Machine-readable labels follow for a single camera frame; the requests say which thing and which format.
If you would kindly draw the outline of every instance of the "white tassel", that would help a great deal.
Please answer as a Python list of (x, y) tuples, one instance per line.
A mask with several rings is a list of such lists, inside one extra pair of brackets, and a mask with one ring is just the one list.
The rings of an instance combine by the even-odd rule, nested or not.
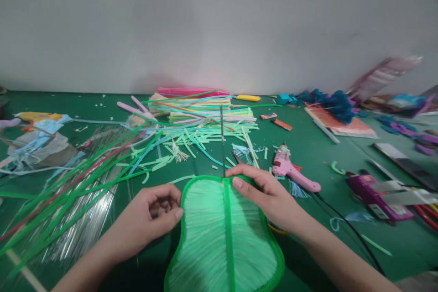
[(177, 161), (177, 163), (181, 161), (185, 161), (189, 158), (189, 155), (180, 151), (179, 147), (175, 144), (175, 141), (173, 139), (172, 139), (172, 152), (173, 154), (176, 154), (175, 160)]

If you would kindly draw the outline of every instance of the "pink glue gun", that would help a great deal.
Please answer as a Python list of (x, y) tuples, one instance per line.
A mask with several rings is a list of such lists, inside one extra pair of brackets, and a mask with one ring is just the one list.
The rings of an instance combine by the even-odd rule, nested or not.
[(286, 143), (283, 143), (283, 145), (277, 149), (274, 158), (274, 165), (272, 166), (272, 173), (280, 177), (289, 176), (293, 181), (309, 192), (319, 192), (321, 190), (321, 185), (307, 179), (299, 170), (297, 170), (297, 168), (301, 168), (296, 167), (291, 163), (291, 160), (289, 160), (290, 153), (291, 152), (287, 148)]

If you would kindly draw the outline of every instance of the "green cutting mat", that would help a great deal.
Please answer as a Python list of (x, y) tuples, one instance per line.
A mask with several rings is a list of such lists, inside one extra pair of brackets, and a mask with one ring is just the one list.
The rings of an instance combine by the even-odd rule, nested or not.
[[(117, 101), (126, 104), (131, 103), (130, 95), (108, 94), (71, 94), (71, 93), (40, 93), (40, 92), (9, 92), (7, 97), (11, 100), (6, 113), (23, 111), (53, 112), (68, 114), (71, 117), (78, 115), (81, 119), (88, 120), (110, 120), (124, 121), (127, 112), (119, 109)], [(139, 100), (147, 100), (147, 96), (139, 95)], [(235, 104), (247, 104), (245, 101), (232, 101)], [(262, 97), (262, 101), (257, 104), (270, 104), (272, 98)], [(347, 187), (344, 176), (341, 176), (330, 168), (333, 161), (338, 162), (338, 168), (346, 171), (358, 172), (360, 169), (367, 169), (375, 177), (384, 181), (376, 169), (371, 166), (367, 159), (370, 157), (378, 161), (381, 165), (391, 171), (396, 177), (408, 184), (415, 182), (407, 176), (401, 169), (386, 159), (371, 145), (374, 142), (389, 142), (396, 146), (400, 151), (407, 154), (411, 159), (438, 176), (438, 166), (434, 159), (422, 155), (413, 149), (411, 140), (403, 136), (390, 135), (379, 127), (379, 123), (372, 117), (363, 119), (371, 125), (379, 137), (379, 140), (339, 137), (341, 143), (338, 145), (333, 142), (312, 122), (310, 117), (302, 108), (284, 107), (261, 107), (254, 108), (254, 116), (275, 112), (278, 118), (293, 127), (288, 132), (270, 121), (258, 121), (260, 130), (251, 132), (250, 137), (254, 148), (267, 146), (268, 159), (263, 159), (263, 153), (259, 153), (259, 165), (262, 169), (271, 166), (275, 149), (272, 145), (280, 145), (286, 141), (291, 150), (291, 161), (302, 166), (302, 173), (309, 179), (317, 181), (322, 186), (321, 194), (343, 215), (356, 211), (361, 206), (350, 198), (350, 189)], [(422, 129), (437, 129), (438, 120), (427, 117), (426, 121), (432, 121), (435, 126), (422, 127)], [(60, 133), (70, 138), (73, 145), (80, 144), (89, 138), (96, 125), (88, 124), (88, 129), (82, 132), (73, 131), (76, 128), (84, 127), (87, 124), (72, 122), (66, 124)], [(16, 138), (22, 132), (19, 129), (9, 129), (5, 135)], [(225, 144), (226, 156), (233, 159), (231, 154), (231, 143), (244, 145), (237, 138), (227, 138)], [(212, 142), (206, 144), (207, 151), (216, 159), (221, 159), (221, 144)], [(192, 148), (197, 158), (190, 157), (186, 162), (175, 162), (166, 168), (151, 173), (151, 177), (146, 185), (142, 185), (142, 177), (130, 181), (131, 193), (136, 194), (143, 187), (150, 187), (169, 182), (178, 177), (195, 175), (221, 175), (219, 170), (213, 169), (214, 165), (204, 154)], [(0, 153), (5, 155), (6, 146), (0, 145)], [(157, 152), (152, 151), (145, 158), (145, 161), (152, 161), (157, 158)], [(3, 185), (0, 180), (0, 190), (21, 193), (38, 193), (43, 182), (51, 173), (38, 173), (26, 177), (19, 177), (13, 182)], [(183, 189), (187, 181), (178, 182), (176, 186)], [(128, 186), (121, 183), (117, 189), (113, 208), (108, 216), (106, 227), (113, 222), (114, 218), (124, 209), (129, 202)], [(300, 199), (299, 204), (314, 216), (324, 226), (330, 227), (329, 220), (336, 216), (324, 204), (315, 199)], [(10, 223), (16, 211), (21, 206), (22, 201), (16, 199), (6, 199), (0, 207), (0, 233), (3, 233), (6, 226)], [(421, 220), (415, 218), (410, 221), (397, 223), (396, 227), (391, 227), (384, 223), (352, 223), (359, 232), (389, 250), (394, 256), (389, 257), (378, 250), (372, 248), (375, 256), (381, 263), (389, 279), (393, 281), (418, 274), (422, 271), (438, 266), (438, 238), (436, 234), (426, 226)], [(357, 252), (368, 262), (368, 255), (363, 250), (360, 242), (345, 224), (341, 223), (341, 230), (336, 235), (342, 239), (351, 249)], [(162, 291), (166, 268), (178, 245), (180, 228), (177, 226), (170, 234), (151, 243), (143, 250), (138, 259), (136, 257), (117, 266), (103, 283), (102, 291), (120, 290), (148, 290)], [(275, 291), (335, 291), (335, 287), (324, 275), (324, 273), (313, 262), (302, 245), (293, 237), (276, 236), (286, 260), (286, 270), (283, 279)], [(12, 266), (7, 257), (0, 259), (0, 286), (2, 280), (11, 270)], [(38, 276), (41, 283), (50, 290), (63, 275), (63, 270), (59, 264), (49, 264), (31, 268)], [(15, 291), (32, 291), (30, 285), (19, 280), (14, 285)]]

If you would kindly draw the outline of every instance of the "right hand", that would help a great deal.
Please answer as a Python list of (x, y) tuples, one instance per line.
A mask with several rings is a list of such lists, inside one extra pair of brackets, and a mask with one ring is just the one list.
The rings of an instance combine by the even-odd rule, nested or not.
[(305, 230), (309, 219), (312, 219), (268, 171), (239, 164), (228, 169), (225, 175), (253, 178), (262, 191), (238, 177), (234, 177), (232, 183), (240, 194), (254, 202), (265, 216), (281, 229), (299, 236)]

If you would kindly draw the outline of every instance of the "black cable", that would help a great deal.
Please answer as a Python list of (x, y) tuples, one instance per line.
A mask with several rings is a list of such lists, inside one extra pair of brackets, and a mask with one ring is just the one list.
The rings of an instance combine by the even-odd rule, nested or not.
[(359, 234), (359, 232), (356, 230), (356, 228), (353, 227), (352, 224), (350, 224), (348, 222), (347, 219), (345, 219), (345, 217), (343, 215), (341, 215), (334, 207), (332, 207), (330, 204), (327, 203), (327, 201), (319, 194), (319, 193), (314, 193), (321, 201), (323, 201), (329, 208), (331, 208), (334, 212), (336, 212), (336, 214), (343, 220), (345, 221), (345, 223), (351, 228), (352, 231), (354, 231), (354, 233), (357, 235), (357, 237), (359, 238), (359, 240), (362, 242), (362, 244), (364, 245), (365, 249), (368, 251), (368, 253), (370, 254), (371, 259), (374, 261), (375, 266), (377, 268), (377, 270), (379, 271), (379, 273), (381, 273), (384, 277), (386, 277), (385, 272), (383, 271), (383, 268), (380, 266), (380, 263), (377, 261), (376, 257), (374, 256), (373, 252), (371, 251), (371, 249), (369, 248), (369, 246), (367, 245), (367, 243), (365, 242), (365, 240), (363, 239), (363, 237)]

